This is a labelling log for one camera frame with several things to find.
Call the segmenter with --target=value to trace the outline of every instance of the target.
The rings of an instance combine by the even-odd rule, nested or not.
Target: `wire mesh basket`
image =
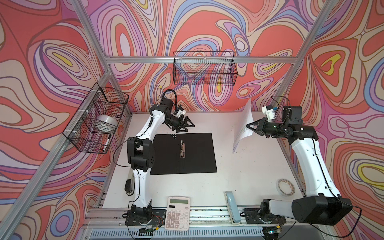
[[[233,51],[173,52],[173,82],[175,85],[234,86],[237,68]]]
[[[120,90],[99,86],[80,120],[63,134],[79,152],[107,153],[128,98]]]

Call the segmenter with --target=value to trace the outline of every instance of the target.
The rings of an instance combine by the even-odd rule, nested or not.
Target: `black mat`
[[[157,134],[153,145],[155,163],[151,175],[217,172],[210,132]]]

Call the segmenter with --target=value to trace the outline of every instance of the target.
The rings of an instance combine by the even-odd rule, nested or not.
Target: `aluminum frame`
[[[234,60],[236,63],[291,63],[291,67],[289,68],[285,78],[283,79],[283,82],[280,84],[277,94],[282,95],[285,93],[285,90],[287,86],[290,84],[290,82],[293,80],[293,77],[296,73],[296,71],[299,70],[300,64],[302,63],[305,54],[309,50],[311,44],[315,40],[319,30],[323,26],[326,18],[328,17],[329,13],[331,12],[333,6],[336,4],[338,0],[326,0],[323,7],[321,8],[319,15],[317,16],[314,25],[310,29],[308,36],[305,38],[298,54],[296,57],[235,57]],[[96,54],[99,58],[100,63],[102,64],[105,73],[103,76],[99,79],[99,85],[105,86],[105,84],[108,81],[108,78],[111,80],[111,84],[116,89],[121,89],[120,85],[113,74],[110,64],[111,63],[172,63],[173,57],[113,57],[113,56],[106,56],[105,52],[103,51],[101,44],[97,38],[96,32],[94,31],[92,27],[92,23],[90,21],[90,18],[86,12],[85,7],[81,3],[81,0],[72,0],[72,4],[74,7],[74,10],[76,14],[79,17],[79,20],[81,24],[84,27],[84,30],[86,32],[86,35],[90,39],[91,44],[93,45]],[[92,94],[90,93],[87,97],[87,100],[84,101],[86,103],[88,99],[92,99]],[[81,114],[77,112],[75,116],[73,117],[72,122],[76,122]],[[46,179],[51,174],[53,168],[57,164],[58,160],[62,156],[62,154],[65,152],[65,149],[67,148],[69,144],[69,141],[64,137],[60,137],[60,139],[56,142],[52,150],[49,152],[47,157],[44,159],[43,163],[40,165],[36,173],[33,175],[31,180],[28,182],[27,186],[23,189],[20,196],[17,198],[16,202],[12,205],[11,209],[8,211],[7,215],[4,217],[2,222],[0,223],[0,240],[8,240],[13,235],[14,231],[20,224],[22,218],[27,213],[29,207],[33,203],[34,199],[36,198],[37,194],[40,192],[42,186],[45,184]],[[102,189],[107,189],[109,185],[109,181],[106,181],[105,187],[103,185]],[[101,191],[99,198],[104,194],[105,190]],[[104,209],[91,209],[89,210],[86,219],[91,218],[92,215],[96,219],[103,219],[105,218],[105,214],[112,214],[114,213],[114,210],[104,210]]]

